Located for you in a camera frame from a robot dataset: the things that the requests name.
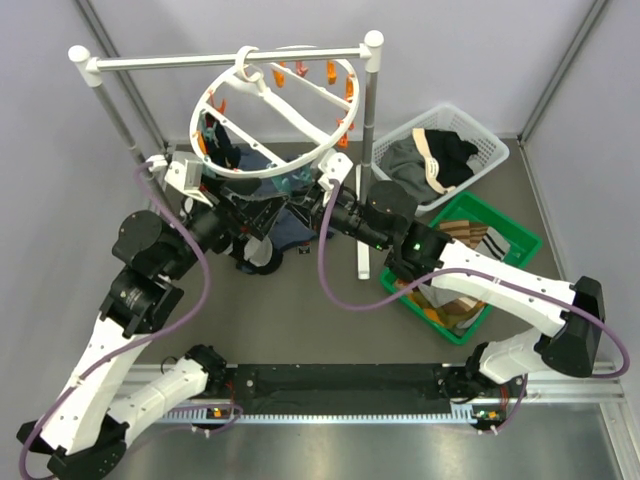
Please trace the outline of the grey striped sock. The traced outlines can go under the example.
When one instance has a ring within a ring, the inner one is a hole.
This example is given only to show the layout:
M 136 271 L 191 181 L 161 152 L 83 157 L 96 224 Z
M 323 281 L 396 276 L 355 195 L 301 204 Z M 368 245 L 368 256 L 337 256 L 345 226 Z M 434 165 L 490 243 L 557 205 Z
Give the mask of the grey striped sock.
M 497 261 L 503 261 L 510 249 L 511 244 L 496 229 L 489 227 L 480 239 L 475 251 Z
M 256 267 L 266 266 L 273 255 L 273 244 L 269 237 L 259 240 L 251 236 L 244 245 L 243 259 Z

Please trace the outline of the santa sock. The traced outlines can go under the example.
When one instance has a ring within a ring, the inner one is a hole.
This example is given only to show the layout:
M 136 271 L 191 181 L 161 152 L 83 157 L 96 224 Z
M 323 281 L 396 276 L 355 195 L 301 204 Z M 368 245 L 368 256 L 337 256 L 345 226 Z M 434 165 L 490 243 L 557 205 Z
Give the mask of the santa sock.
M 218 148 L 216 127 L 217 119 L 205 110 L 201 111 L 197 124 L 197 139 L 200 149 L 206 155 Z
M 215 122 L 212 127 L 208 155 L 217 166 L 231 170 L 239 167 L 241 160 L 240 148 L 232 144 L 225 128 L 219 122 Z

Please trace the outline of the white round clip hanger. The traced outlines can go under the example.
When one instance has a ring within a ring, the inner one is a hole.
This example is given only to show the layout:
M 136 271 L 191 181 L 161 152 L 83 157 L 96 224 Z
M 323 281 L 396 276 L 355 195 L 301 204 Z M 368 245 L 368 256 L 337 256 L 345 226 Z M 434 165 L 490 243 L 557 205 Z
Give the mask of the white round clip hanger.
M 360 59 L 365 62 L 366 71 L 377 73 L 380 67 L 379 47 L 371 47 L 362 42 L 353 47 L 319 48 L 313 45 L 293 45 L 280 47 L 273 51 L 264 51 L 254 46 L 243 46 L 234 54 L 211 55 L 203 59 L 205 64 L 226 65 L 228 68 L 216 77 L 197 100 L 189 123 L 190 145 L 194 154 L 209 169 L 226 178 L 270 178 L 298 170 L 315 161 L 326 153 L 335 151 L 336 143 L 352 125 L 361 103 L 361 85 L 356 69 L 351 61 Z M 342 68 L 346 74 L 347 86 L 341 96 L 307 78 L 302 71 L 306 61 L 325 60 Z M 322 129 L 313 124 L 278 92 L 271 88 L 266 80 L 264 67 L 278 74 L 274 84 L 290 79 L 300 88 L 307 90 L 318 99 L 322 99 L 340 110 L 342 116 L 337 119 L 333 131 Z M 279 117 L 284 123 L 304 135 L 314 144 L 314 148 L 287 161 L 265 146 L 250 131 L 245 130 L 226 114 L 223 104 L 217 106 L 217 91 L 231 89 L 252 98 L 262 105 L 257 108 L 259 120 L 263 123 Z M 213 163 L 209 155 L 202 152 L 198 145 L 197 124 L 200 112 L 205 110 L 214 116 L 226 131 L 242 140 L 252 150 L 269 160 L 270 165 L 262 170 L 245 171 L 239 168 L 227 169 Z

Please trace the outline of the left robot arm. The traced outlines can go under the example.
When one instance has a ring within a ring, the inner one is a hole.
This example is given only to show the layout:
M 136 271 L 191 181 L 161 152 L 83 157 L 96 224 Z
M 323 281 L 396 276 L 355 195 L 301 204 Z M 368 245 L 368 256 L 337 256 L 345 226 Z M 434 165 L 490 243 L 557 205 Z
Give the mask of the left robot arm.
M 124 267 L 57 400 L 20 427 L 20 456 L 46 455 L 52 479 L 103 479 L 158 419 L 193 397 L 225 390 L 225 360 L 213 348 L 196 345 L 169 373 L 124 401 L 115 398 L 143 350 L 184 326 L 206 302 L 209 287 L 190 312 L 167 322 L 184 296 L 177 280 L 199 265 L 205 284 L 211 282 L 206 252 L 228 254 L 266 272 L 277 267 L 268 234 L 283 203 L 281 196 L 258 200 L 232 194 L 214 204 L 196 203 L 184 219 L 163 205 L 130 214 L 112 248 Z

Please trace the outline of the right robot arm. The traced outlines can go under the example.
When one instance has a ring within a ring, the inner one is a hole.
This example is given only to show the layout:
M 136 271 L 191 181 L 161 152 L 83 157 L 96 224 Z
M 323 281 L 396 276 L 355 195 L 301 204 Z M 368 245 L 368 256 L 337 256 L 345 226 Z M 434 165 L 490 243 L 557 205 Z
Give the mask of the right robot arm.
M 593 374 L 605 326 L 601 284 L 538 277 L 465 246 L 414 218 L 415 200 L 391 182 L 375 184 L 363 204 L 333 180 L 295 192 L 289 210 L 320 235 L 334 229 L 387 254 L 385 264 L 413 287 L 427 284 L 510 313 L 529 329 L 478 345 L 456 379 L 487 396 L 526 374 Z

